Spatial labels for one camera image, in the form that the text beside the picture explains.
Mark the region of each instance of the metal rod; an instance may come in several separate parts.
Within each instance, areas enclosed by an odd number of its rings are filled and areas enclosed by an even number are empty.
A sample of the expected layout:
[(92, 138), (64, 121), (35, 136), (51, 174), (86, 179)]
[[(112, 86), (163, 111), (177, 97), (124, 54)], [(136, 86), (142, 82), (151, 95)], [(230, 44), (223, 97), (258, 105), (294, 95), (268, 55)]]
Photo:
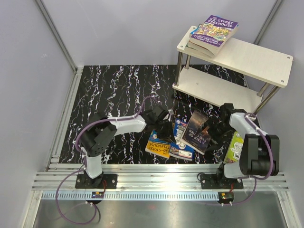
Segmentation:
[(264, 107), (264, 105), (266, 105), (267, 103), (268, 103), (268, 101), (277, 93), (277, 91), (280, 89), (280, 87), (278, 87), (278, 86), (274, 86), (271, 90), (270, 90), (270, 92), (269, 92), (269, 94), (267, 95), (267, 97), (265, 98), (265, 100), (264, 101), (262, 101), (259, 105), (258, 105), (258, 107), (256, 107), (256, 109), (255, 109), (255, 111), (253, 112), (254, 114), (257, 114), (263, 107)]
[(57, 41), (61, 51), (63, 52), (64, 56), (66, 57), (66, 60), (68, 61), (69, 65), (71, 66), (71, 68), (72, 68), (72, 70), (74, 71), (74, 74), (75, 74), (76, 71), (77, 71), (77, 66), (74, 63), (71, 55), (69, 54), (66, 46), (64, 45), (56, 27), (55, 27), (55, 24), (54, 24), (52, 18), (50, 17), (50, 15), (47, 11), (47, 8), (43, 4), (42, 0), (35, 0), (35, 2), (37, 4), (40, 12), (42, 13), (44, 19), (46, 20), (46, 23), (47, 23), (48, 27), (50, 28), (55, 40)]
[(267, 90), (267, 88), (270, 86), (269, 83), (265, 83), (265, 85), (263, 85), (263, 87), (261, 88), (261, 90), (256, 94), (258, 95), (259, 97), (262, 96), (262, 94), (265, 92), (265, 90)]
[(175, 86), (179, 86), (179, 79), (180, 79), (180, 72), (181, 72), (182, 56), (183, 56), (183, 53), (182, 53), (182, 52), (179, 52), (179, 57), (178, 57), (177, 66), (176, 66), (176, 73), (175, 73), (175, 81), (174, 81), (174, 85), (175, 85)]
[(269, 24), (271, 23), (271, 21), (273, 20), (274, 16), (276, 15), (276, 13), (278, 12), (280, 6), (282, 5), (284, 0), (276, 0), (274, 5), (272, 6), (272, 9), (270, 10), (262, 28), (260, 29), (260, 31), (258, 32), (255, 42), (254, 44), (258, 45), (266, 31), (266, 29), (268, 28)]
[(185, 65), (185, 69), (189, 69), (189, 64), (190, 64), (190, 59), (191, 59), (191, 56), (190, 55), (187, 55), (187, 58), (186, 58), (186, 65)]

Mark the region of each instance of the white wall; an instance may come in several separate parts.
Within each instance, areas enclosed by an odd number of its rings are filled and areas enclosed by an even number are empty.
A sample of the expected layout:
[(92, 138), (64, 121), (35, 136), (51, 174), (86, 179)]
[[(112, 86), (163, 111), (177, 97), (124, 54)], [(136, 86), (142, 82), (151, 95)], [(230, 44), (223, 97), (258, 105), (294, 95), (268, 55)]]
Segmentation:
[[(78, 66), (176, 64), (176, 46), (210, 14), (253, 42), (275, 0), (43, 0)], [(193, 58), (191, 63), (201, 63)]]
[(0, 7), (0, 227), (20, 227), (72, 70), (33, 0)]
[[(286, 174), (298, 215), (304, 224), (304, 1), (286, 0), (261, 46), (294, 57), (286, 88), (280, 89), (258, 114), (262, 127), (280, 138), (280, 168)], [(261, 86), (248, 78), (250, 88)]]

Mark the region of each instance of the stack of books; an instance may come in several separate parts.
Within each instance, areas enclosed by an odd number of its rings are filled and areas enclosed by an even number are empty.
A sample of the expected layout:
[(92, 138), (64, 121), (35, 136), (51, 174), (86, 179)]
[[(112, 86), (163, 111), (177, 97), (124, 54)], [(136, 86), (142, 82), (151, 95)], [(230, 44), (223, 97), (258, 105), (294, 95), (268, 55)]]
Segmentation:
[(146, 152), (169, 158), (170, 156), (192, 161), (195, 150), (201, 154), (207, 149), (211, 137), (206, 129), (201, 126), (208, 118), (198, 111), (194, 111), (189, 123), (175, 119), (173, 134), (176, 143), (168, 143), (159, 140), (157, 133), (153, 131), (145, 148)]
[(218, 54), (226, 41), (238, 30), (238, 22), (211, 15), (190, 33), (185, 50), (196, 50), (208, 57)]

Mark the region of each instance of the table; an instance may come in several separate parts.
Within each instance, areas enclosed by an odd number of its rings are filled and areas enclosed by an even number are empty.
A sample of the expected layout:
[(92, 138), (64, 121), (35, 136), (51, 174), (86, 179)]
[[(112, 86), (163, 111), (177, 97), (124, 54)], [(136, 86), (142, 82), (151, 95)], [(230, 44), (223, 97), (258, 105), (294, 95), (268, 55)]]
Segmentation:
[[(196, 28), (196, 26), (191, 26), (177, 46), (179, 56), (173, 89), (216, 106), (233, 103), (237, 109), (256, 114), (280, 88), (287, 86), (293, 62), (292, 56), (230, 38), (220, 52), (210, 58), (194, 49), (185, 50), (190, 39), (189, 34)], [(187, 60), (182, 69), (183, 53), (187, 54)], [(256, 92), (200, 72), (189, 67), (191, 56), (256, 78), (265, 84), (259, 92)], [(262, 100), (263, 93), (270, 85), (273, 85), (273, 88)]]

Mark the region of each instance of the metal floor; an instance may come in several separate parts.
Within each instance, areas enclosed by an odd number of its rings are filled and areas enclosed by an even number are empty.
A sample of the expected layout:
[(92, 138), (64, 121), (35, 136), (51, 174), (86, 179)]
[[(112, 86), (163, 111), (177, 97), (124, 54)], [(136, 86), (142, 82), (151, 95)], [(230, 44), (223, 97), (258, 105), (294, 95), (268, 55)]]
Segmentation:
[[(247, 196), (236, 192), (235, 201)], [(60, 200), (63, 212), (79, 200)], [(102, 201), (98, 216), (86, 228), (285, 228), (283, 212), (275, 192), (256, 192), (247, 203), (232, 207), (206, 206), (203, 201)], [(88, 205), (67, 213), (76, 222), (86, 222), (94, 210)], [(35, 228), (75, 227), (59, 216), (54, 200), (43, 199), (38, 209)]]

